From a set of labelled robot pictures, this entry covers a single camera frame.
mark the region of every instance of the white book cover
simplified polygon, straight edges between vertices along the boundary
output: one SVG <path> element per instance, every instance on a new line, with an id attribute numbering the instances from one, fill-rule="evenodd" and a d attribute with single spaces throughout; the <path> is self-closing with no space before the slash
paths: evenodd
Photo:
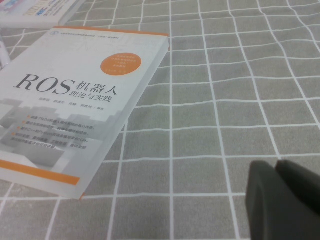
<path id="1" fill-rule="evenodd" d="M 168 47 L 162 33 L 49 30 L 0 71 L 0 179 L 80 198 Z"/>
<path id="2" fill-rule="evenodd" d="M 0 28 L 51 29 L 64 25 L 85 0 L 0 0 Z"/>

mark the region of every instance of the orange circle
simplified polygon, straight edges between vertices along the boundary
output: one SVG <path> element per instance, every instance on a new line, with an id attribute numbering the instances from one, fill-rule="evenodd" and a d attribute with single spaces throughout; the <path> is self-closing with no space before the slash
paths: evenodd
<path id="1" fill-rule="evenodd" d="M 107 57 L 101 63 L 101 70 L 105 74 L 121 76 L 134 72 L 141 65 L 141 58 L 133 53 L 117 53 Z"/>

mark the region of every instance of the book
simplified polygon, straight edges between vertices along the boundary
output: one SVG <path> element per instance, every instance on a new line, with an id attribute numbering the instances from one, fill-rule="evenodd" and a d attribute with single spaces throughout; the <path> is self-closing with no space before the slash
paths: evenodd
<path id="1" fill-rule="evenodd" d="M 0 71 L 0 179 L 79 199 L 168 48 L 162 33 L 49 30 Z"/>
<path id="2" fill-rule="evenodd" d="M 85 0 L 0 0 L 0 28 L 51 29 L 62 26 Z"/>

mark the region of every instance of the black plastic object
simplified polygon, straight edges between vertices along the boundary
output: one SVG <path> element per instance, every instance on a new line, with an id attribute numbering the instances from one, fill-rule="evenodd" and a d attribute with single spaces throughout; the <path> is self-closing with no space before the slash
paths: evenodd
<path id="1" fill-rule="evenodd" d="M 320 240 L 319 178 L 289 161 L 276 170 L 251 163 L 245 203 L 251 240 Z"/>

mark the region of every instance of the gray tablecloth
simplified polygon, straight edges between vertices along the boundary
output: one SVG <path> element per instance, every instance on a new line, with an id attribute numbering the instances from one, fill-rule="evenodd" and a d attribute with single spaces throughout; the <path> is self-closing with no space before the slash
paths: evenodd
<path id="1" fill-rule="evenodd" d="M 172 51 L 82 200 L 0 182 L 1 240 L 248 239 L 251 161 L 320 173 L 318 0 L 88 0 L 67 25 Z M 0 33 L 14 59 L 45 32 Z"/>

